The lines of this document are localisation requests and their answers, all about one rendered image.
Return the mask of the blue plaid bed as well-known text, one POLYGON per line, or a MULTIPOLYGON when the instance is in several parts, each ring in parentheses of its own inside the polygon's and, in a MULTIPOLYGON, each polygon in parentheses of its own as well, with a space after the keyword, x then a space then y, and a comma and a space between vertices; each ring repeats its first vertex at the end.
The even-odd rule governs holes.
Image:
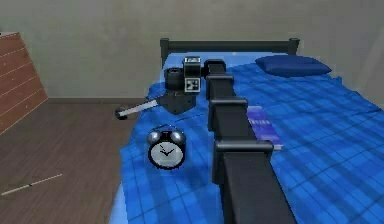
POLYGON ((109 224, 384 224, 384 109, 298 45, 162 39, 109 224))

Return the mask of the brown wooden chest of drawers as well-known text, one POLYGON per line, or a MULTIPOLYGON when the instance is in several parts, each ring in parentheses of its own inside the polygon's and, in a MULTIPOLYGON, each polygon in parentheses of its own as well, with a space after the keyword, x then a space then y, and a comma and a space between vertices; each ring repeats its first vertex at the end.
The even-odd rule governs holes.
POLYGON ((0 135, 48 100, 19 32, 0 34, 0 135))

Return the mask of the dark blue pillow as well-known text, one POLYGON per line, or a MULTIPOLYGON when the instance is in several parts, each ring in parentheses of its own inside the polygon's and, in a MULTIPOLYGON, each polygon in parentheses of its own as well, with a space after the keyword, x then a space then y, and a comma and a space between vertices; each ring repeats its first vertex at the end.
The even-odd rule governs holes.
POLYGON ((323 75, 331 72, 326 64, 317 59, 296 55, 273 55, 255 60, 267 74, 280 77, 304 77, 323 75))

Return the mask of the purple book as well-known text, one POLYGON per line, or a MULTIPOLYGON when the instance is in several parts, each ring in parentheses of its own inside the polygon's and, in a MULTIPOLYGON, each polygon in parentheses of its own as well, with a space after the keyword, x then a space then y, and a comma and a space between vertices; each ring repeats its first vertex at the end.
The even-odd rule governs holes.
POLYGON ((283 148, 282 140, 261 106, 249 106, 247 108, 247 116, 258 139, 271 141, 275 150, 283 148))

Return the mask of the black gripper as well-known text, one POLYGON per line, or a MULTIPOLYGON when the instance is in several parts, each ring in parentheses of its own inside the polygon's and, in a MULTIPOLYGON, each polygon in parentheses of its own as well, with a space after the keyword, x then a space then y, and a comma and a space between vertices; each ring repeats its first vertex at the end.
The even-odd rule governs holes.
POLYGON ((117 108, 115 117, 118 120, 126 120, 129 115, 158 106, 163 106, 169 113, 179 115, 196 106, 196 96, 184 92, 185 78, 182 68, 168 68, 164 71, 165 93, 157 99, 153 99, 131 108, 117 108))

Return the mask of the black alarm clock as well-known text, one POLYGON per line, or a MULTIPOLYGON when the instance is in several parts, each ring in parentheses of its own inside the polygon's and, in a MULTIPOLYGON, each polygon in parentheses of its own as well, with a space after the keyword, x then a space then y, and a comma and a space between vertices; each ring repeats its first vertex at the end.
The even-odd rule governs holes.
POLYGON ((160 125, 149 131, 148 159, 156 168, 179 168, 186 157, 186 135, 171 125, 160 125))

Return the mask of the thin pale stick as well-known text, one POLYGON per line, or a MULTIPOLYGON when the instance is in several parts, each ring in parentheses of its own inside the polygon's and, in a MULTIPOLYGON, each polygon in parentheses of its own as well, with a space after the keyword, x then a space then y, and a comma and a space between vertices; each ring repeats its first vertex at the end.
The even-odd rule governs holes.
POLYGON ((48 178, 45 178, 45 179, 42 179, 42 180, 38 180, 38 181, 35 181, 35 182, 32 182, 32 183, 28 183, 26 185, 23 185, 23 186, 20 186, 20 187, 13 188, 11 190, 5 191, 5 192, 1 193, 0 196, 6 196, 6 195, 9 195, 9 194, 12 194, 12 193, 15 193, 15 192, 27 189, 29 187, 35 186, 35 185, 40 184, 40 183, 44 183, 46 181, 49 181, 49 180, 52 180, 52 179, 55 179, 55 178, 58 178, 58 177, 61 177, 61 176, 63 176, 63 174, 57 174, 57 175, 54 175, 54 176, 51 176, 51 177, 48 177, 48 178))

